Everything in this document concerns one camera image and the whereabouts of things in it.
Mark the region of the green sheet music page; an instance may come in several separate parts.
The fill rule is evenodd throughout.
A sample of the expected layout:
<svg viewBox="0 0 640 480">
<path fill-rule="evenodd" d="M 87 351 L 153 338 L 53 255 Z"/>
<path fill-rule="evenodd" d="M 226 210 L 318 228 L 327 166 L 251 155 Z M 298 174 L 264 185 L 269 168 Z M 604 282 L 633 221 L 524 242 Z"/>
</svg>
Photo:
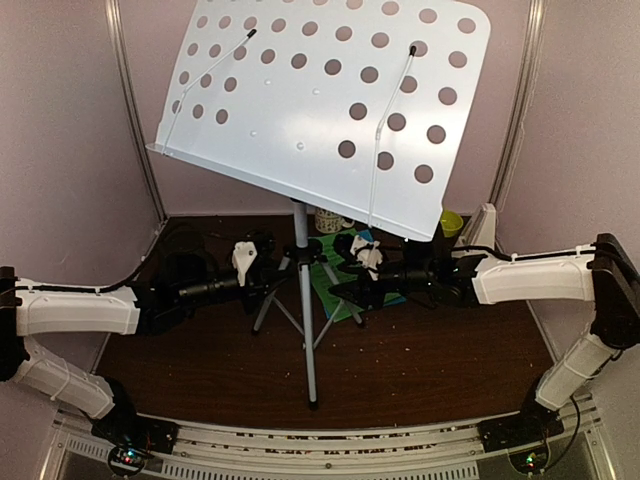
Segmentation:
<svg viewBox="0 0 640 480">
<path fill-rule="evenodd" d="M 377 310 L 399 304 L 405 298 L 397 292 L 379 289 L 373 273 L 363 268 L 355 254 L 367 256 L 379 242 L 369 229 L 313 237 L 321 245 L 321 259 L 311 267 L 311 285 L 324 314 L 334 323 L 353 316 L 353 311 Z"/>
</svg>

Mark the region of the light blue music stand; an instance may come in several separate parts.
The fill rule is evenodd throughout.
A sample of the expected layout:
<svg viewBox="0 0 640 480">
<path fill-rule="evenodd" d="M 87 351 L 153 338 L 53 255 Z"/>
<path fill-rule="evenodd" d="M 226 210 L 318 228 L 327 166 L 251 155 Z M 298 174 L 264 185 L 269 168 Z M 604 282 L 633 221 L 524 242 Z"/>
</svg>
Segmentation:
<svg viewBox="0 0 640 480">
<path fill-rule="evenodd" d="M 460 1 L 200 1 L 150 148 L 428 242 L 490 35 Z"/>
</svg>

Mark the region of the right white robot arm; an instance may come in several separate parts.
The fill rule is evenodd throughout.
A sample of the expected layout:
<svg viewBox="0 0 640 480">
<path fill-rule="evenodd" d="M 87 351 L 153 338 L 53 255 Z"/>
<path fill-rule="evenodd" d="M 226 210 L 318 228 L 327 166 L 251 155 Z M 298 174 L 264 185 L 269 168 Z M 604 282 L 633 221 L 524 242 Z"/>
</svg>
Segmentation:
<svg viewBox="0 0 640 480">
<path fill-rule="evenodd" d="M 609 361 L 639 343 L 639 273 L 612 234 L 570 250 L 519 256 L 488 246 L 406 242 L 391 261 L 376 242 L 340 234 L 333 242 L 340 269 L 354 280 L 333 295 L 365 310 L 389 294 L 423 293 L 435 305 L 473 308 L 524 300 L 591 302 L 595 317 L 535 388 L 535 401 L 513 419 L 519 440 L 535 440 L 559 410 Z"/>
</svg>

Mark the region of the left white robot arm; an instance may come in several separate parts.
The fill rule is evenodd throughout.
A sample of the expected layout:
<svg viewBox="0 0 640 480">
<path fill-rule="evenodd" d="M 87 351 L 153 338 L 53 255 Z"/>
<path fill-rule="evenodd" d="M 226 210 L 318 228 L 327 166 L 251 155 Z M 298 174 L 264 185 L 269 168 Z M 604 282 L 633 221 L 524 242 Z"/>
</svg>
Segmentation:
<svg viewBox="0 0 640 480">
<path fill-rule="evenodd" d="M 84 371 L 47 351 L 37 334 L 102 332 L 161 335 L 197 309 L 238 301 L 247 313 L 287 278 L 273 259 L 275 240 L 258 232 L 237 241 L 220 267 L 199 234 L 167 238 L 153 272 L 135 272 L 109 286 L 46 285 L 1 269 L 1 379 L 23 383 L 102 421 L 123 444 L 137 442 L 144 424 L 115 380 Z"/>
</svg>

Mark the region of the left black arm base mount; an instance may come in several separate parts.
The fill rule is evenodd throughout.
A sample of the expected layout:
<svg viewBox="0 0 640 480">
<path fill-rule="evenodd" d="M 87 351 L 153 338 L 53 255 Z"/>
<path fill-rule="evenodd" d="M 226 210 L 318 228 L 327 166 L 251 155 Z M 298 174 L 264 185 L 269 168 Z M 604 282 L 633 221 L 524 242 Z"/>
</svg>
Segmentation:
<svg viewBox="0 0 640 480">
<path fill-rule="evenodd" d="M 173 452 L 179 426 L 172 421 L 141 416 L 124 386 L 109 377 L 105 380 L 114 405 L 103 417 L 90 418 L 91 433 L 113 445 L 107 457 L 113 473 L 121 477 L 136 475 L 154 457 L 154 452 Z"/>
</svg>

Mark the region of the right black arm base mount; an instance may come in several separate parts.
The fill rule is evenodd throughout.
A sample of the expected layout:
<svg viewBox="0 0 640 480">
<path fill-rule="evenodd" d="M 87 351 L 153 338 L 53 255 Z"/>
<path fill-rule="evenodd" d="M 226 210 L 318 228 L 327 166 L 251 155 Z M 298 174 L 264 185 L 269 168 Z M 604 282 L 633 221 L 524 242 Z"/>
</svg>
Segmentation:
<svg viewBox="0 0 640 480">
<path fill-rule="evenodd" d="M 543 442 L 564 432 L 556 410 L 540 405 L 535 398 L 537 383 L 529 388 L 518 413 L 483 420 L 477 425 L 486 453 Z"/>
</svg>

